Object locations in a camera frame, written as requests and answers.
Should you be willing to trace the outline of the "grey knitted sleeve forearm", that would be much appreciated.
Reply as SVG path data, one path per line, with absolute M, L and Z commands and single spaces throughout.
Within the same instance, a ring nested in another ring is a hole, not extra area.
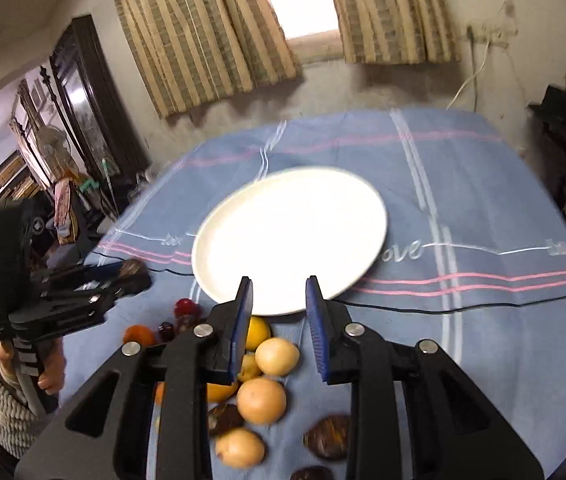
M 18 460 L 38 439 L 48 417 L 29 410 L 18 380 L 5 380 L 0 367 L 0 447 Z

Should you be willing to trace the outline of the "person's left hand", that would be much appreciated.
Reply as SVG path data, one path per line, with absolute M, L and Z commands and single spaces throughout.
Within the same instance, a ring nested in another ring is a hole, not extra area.
M 14 370 L 14 348 L 9 341 L 0 341 L 0 375 L 2 381 L 15 391 L 20 391 Z M 65 384 L 66 359 L 62 339 L 51 341 L 48 352 L 43 359 L 44 372 L 38 378 L 38 386 L 49 396 L 59 393 Z

